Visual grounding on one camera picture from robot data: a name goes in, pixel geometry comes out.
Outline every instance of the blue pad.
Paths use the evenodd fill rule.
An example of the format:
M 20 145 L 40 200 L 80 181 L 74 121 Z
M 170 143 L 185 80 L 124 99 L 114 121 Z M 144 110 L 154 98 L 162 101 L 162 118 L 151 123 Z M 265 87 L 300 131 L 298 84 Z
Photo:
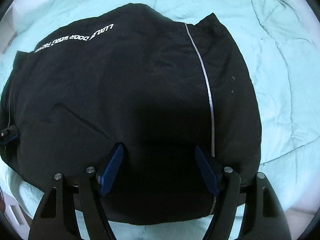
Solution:
M 201 171 L 202 178 L 204 179 L 208 191 L 215 197 L 218 197 L 220 190 L 218 188 L 217 175 L 213 171 L 211 165 L 209 164 L 199 146 L 196 147 L 195 155 L 198 167 Z
M 98 183 L 101 185 L 100 195 L 104 197 L 110 192 L 113 182 L 116 179 L 119 167 L 122 163 L 124 157 L 124 147 L 119 144 L 118 148 L 115 150 L 110 162 L 107 164 L 103 174 L 98 178 Z

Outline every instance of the black garment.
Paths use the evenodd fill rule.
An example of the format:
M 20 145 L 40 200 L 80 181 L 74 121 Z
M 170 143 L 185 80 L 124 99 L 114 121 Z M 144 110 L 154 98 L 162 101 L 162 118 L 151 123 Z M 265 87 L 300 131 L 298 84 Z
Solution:
M 188 30 L 210 84 L 215 156 L 250 184 L 261 124 L 246 64 L 214 14 Z M 56 173 L 95 166 L 121 141 L 128 155 L 102 200 L 109 220 L 146 225 L 209 215 L 213 199 L 194 149 L 211 149 L 211 112 L 184 23 L 128 4 L 61 27 L 34 52 L 18 52 L 1 98 L 2 129 L 9 107 L 20 140 L 1 157 L 26 182 L 44 191 Z

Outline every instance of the black metal bracket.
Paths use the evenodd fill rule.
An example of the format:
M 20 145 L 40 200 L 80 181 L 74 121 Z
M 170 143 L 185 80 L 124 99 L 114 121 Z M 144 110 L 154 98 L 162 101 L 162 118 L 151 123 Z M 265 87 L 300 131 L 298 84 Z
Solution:
M 52 187 L 43 195 L 31 223 L 29 240 L 81 239 L 76 221 L 73 194 L 66 178 L 58 173 L 52 178 Z
M 241 240 L 291 240 L 281 204 L 265 174 L 258 172 L 247 188 Z
M 95 172 L 91 174 L 84 172 L 79 178 L 79 194 L 81 203 L 83 203 L 82 212 L 90 240 L 116 240 L 103 211 L 99 194 L 93 188 L 94 179 Z

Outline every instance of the bed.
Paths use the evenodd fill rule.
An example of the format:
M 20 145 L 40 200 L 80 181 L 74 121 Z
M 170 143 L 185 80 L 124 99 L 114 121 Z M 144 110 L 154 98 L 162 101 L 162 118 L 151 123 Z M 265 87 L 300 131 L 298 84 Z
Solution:
M 299 0 L 47 0 L 16 23 L 17 37 L 0 62 L 0 87 L 9 77 L 17 50 L 33 51 L 48 34 L 79 19 L 99 16 L 127 3 L 144 3 L 174 20 L 196 24 L 215 13 L 236 41 L 247 64 L 262 122 L 259 171 L 266 174 L 287 210 L 320 170 L 320 27 L 307 24 Z M 42 192 L 0 160 L 0 186 L 33 217 Z M 244 206 L 230 235 L 237 238 Z M 77 212 L 83 239 L 89 239 Z M 110 222 L 118 239 L 201 239 L 211 217 L 135 226 Z

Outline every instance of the black mounting frame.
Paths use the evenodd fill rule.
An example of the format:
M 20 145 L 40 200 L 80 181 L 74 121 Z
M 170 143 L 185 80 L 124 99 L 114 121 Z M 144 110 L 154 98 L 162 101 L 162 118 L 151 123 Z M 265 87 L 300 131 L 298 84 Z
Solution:
M 214 157 L 208 161 L 212 170 Z M 44 193 L 31 224 L 29 240 L 81 239 L 77 227 L 73 194 L 79 194 L 85 224 L 91 240 L 116 240 L 100 203 L 96 172 L 83 171 L 78 176 L 52 178 L 52 185 Z M 279 200 L 267 177 L 258 172 L 254 183 L 241 188 L 240 176 L 231 168 L 223 169 L 225 188 L 220 192 L 214 216 L 203 240 L 229 238 L 240 192 L 246 193 L 241 240 L 291 240 L 288 224 Z

